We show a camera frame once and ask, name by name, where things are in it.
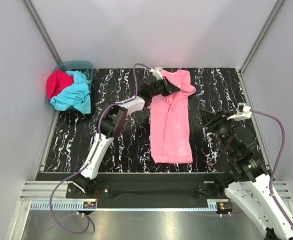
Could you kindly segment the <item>pink t shirt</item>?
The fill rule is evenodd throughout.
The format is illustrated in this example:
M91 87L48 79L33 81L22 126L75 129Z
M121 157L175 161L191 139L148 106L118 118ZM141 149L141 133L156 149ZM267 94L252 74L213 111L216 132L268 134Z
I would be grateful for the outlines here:
M187 70L162 71L162 75L180 91L169 96L157 95L150 104L150 150L154 162L189 164L193 162L190 146L189 96L196 92Z

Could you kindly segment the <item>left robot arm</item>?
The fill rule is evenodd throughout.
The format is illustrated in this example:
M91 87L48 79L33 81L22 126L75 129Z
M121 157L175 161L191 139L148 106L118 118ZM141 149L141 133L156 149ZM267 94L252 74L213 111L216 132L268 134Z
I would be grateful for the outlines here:
M152 75L142 82L136 96L104 106L97 122L93 145L82 168L73 179L77 192L83 198L89 198L94 194L100 164L111 143L123 131L127 116L148 107L155 96L167 97L180 90L181 84L174 83L165 76Z

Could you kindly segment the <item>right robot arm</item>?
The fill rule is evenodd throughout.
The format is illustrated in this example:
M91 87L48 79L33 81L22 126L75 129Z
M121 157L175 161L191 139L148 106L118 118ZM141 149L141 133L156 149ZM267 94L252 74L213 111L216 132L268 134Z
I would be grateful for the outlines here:
M238 205L266 240L293 240L293 215L274 188L274 178L265 162L257 155L254 133L234 125L250 117L249 109L201 113L205 132L216 134L231 169L215 180L213 192Z

